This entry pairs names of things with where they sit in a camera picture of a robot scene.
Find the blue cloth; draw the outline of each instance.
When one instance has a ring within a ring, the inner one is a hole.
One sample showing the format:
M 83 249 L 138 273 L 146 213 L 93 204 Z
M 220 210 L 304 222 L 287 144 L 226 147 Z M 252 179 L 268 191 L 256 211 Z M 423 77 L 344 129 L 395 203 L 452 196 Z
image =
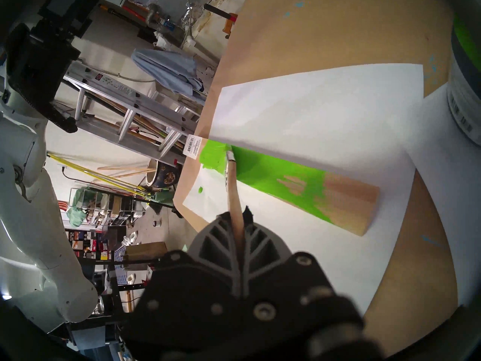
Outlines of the blue cloth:
M 196 92 L 203 90 L 203 84 L 197 78 L 197 64 L 194 58 L 176 52 L 153 49 L 135 49 L 131 58 L 140 69 L 164 87 L 189 96 L 204 105 L 205 97 Z

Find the brush handle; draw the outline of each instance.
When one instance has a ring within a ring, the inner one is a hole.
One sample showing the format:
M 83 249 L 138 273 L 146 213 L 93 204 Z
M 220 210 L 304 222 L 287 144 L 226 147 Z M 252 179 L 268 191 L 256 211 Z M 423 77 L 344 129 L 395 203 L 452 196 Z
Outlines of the brush handle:
M 232 232 L 234 233 L 234 241 L 236 244 L 237 260 L 242 265 L 244 257 L 244 218 L 242 216 L 242 208 L 237 191 L 237 164 L 234 160 L 227 162 L 227 200 L 230 213 L 230 222 L 232 224 Z

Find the white wall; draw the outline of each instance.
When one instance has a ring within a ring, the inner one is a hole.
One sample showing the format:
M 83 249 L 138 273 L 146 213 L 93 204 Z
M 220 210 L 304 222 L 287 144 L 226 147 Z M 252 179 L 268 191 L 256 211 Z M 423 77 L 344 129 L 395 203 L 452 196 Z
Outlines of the white wall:
M 227 13 L 237 14 L 240 12 L 245 0 L 213 0 L 210 4 Z M 226 19 L 205 11 L 201 18 L 192 27 L 192 36 L 197 43 L 220 59 L 224 55 L 228 40 L 226 33 L 222 32 L 226 25 Z
M 90 18 L 92 24 L 83 38 L 75 38 L 72 42 L 72 45 L 81 51 L 80 58 L 92 67 L 120 73 L 130 78 L 151 80 L 152 77 L 139 69 L 130 59 L 131 53 L 136 48 L 152 48 L 148 42 L 137 38 L 138 29 L 99 8 L 94 9 Z M 139 83 L 118 80 L 142 94 L 149 95 L 155 90 L 153 82 Z M 64 84 L 60 85 L 55 96 L 55 99 L 70 107 L 76 106 L 77 98 L 78 92 Z M 92 103 L 88 113 L 111 123 L 122 120 L 121 116 L 98 103 Z M 51 122 L 47 124 L 46 142 L 48 151 L 66 156 L 67 160 L 93 170 L 104 166 L 146 167 L 150 160 L 83 130 L 71 134 L 66 133 Z M 52 179 L 57 198 L 68 201 L 70 189 L 76 186 L 75 181 L 65 178 L 62 174 L 62 165 L 50 158 L 47 158 L 45 168 Z M 103 171 L 103 173 L 112 175 L 127 172 L 132 171 Z M 71 168 L 66 168 L 65 174 L 80 180 L 93 180 L 93 177 Z M 123 178 L 123 180 L 137 185 L 142 178 L 142 175 L 137 175 Z

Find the brown cardboard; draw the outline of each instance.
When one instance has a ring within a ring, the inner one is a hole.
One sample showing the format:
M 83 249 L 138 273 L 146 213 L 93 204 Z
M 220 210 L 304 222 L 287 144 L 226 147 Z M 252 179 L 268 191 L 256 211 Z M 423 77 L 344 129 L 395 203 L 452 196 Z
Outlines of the brown cardboard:
M 149 260 L 161 258 L 167 253 L 167 247 L 164 242 L 152 242 L 135 244 L 133 246 L 127 246 L 124 254 L 124 262 L 126 264 L 129 261 L 134 260 Z
M 426 96 L 447 81 L 452 22 L 445 0 L 246 0 L 195 134 L 208 138 L 222 87 L 299 72 L 422 64 Z M 182 203 L 199 169 L 187 158 L 174 197 L 177 210 L 197 231 L 207 222 Z M 457 303 L 446 235 L 416 172 L 390 263 L 365 314 L 366 334 L 390 355 L 451 316 Z

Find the green cloth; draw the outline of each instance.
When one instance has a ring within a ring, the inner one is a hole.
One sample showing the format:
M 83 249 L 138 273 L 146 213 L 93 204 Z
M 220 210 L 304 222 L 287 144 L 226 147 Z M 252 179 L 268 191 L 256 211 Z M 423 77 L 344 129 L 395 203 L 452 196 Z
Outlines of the green cloth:
M 95 202 L 95 197 L 97 197 L 97 200 L 100 201 L 103 195 L 104 194 L 97 193 L 87 187 L 82 187 L 78 189 L 75 192 L 74 199 L 72 201 L 73 206 L 70 207 L 67 211 L 67 217 L 70 225 L 75 228 L 78 228 L 80 225 L 82 225 L 85 218 L 87 217 L 87 213 L 82 210 L 82 207 L 95 207 L 95 204 L 90 205 L 90 203 Z
M 70 207 L 67 211 L 67 217 L 68 217 L 68 221 L 70 222 L 70 225 L 72 225 L 75 228 L 78 228 L 84 222 L 85 217 L 87 217 L 87 214 L 81 208 Z

